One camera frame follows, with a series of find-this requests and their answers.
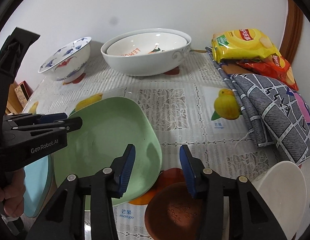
blue plate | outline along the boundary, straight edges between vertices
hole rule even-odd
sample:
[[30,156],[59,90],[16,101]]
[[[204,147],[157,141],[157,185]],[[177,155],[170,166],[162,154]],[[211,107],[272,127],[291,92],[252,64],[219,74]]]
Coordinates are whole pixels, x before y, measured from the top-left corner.
[[51,185],[52,158],[48,155],[27,165],[24,169],[26,174],[24,214],[28,217],[35,217],[39,214]]

lay's logo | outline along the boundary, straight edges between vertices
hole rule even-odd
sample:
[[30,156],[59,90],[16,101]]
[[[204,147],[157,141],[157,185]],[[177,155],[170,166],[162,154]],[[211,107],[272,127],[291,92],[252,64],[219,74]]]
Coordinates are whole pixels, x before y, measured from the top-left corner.
[[276,55],[272,55],[272,59],[273,59],[274,64],[280,67],[280,58]]
[[248,29],[239,30],[239,31],[240,31],[240,35],[241,35],[243,40],[245,40],[245,41],[253,40],[253,38],[251,37]]

lemon print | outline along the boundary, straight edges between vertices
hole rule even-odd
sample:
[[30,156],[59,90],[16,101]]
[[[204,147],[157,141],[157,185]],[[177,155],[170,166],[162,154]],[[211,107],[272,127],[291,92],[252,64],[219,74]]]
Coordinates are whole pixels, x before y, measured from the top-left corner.
[[214,102],[215,112],[212,116],[212,120],[216,120],[220,117],[227,120],[235,120],[239,118],[241,111],[235,100],[234,94],[229,89],[221,89],[218,92],[218,98]]
[[86,98],[86,99],[80,101],[76,105],[75,111],[79,111],[80,109],[82,109],[82,108],[84,108],[86,106],[89,106],[89,105],[91,105],[93,103],[96,103],[96,102],[100,101],[102,99],[102,96],[103,96],[103,94],[99,93],[99,94],[93,95],[93,96],[91,96],[89,98]]
[[225,95],[231,95],[231,96],[234,96],[233,94],[233,91],[232,90],[229,90],[229,89],[221,89],[219,92],[218,92],[218,96],[225,96]]
[[36,114],[37,106],[38,106],[38,101],[33,104],[33,106],[29,109],[28,113],[29,114]]

stacked bowls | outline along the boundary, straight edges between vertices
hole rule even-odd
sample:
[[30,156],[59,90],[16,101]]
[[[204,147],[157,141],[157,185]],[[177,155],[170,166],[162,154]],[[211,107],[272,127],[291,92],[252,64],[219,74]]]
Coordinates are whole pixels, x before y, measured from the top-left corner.
[[152,76],[180,65],[188,55],[191,37],[171,29],[124,33],[106,42],[101,52],[108,65],[130,76]]

checkered cloth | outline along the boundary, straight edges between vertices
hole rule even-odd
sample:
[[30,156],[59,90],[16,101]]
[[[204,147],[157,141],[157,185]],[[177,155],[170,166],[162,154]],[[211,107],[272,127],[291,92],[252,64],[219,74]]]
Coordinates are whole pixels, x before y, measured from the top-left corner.
[[206,50],[233,91],[251,138],[258,147],[275,144],[297,165],[310,157],[310,109],[301,95],[280,81],[257,74],[227,75]]

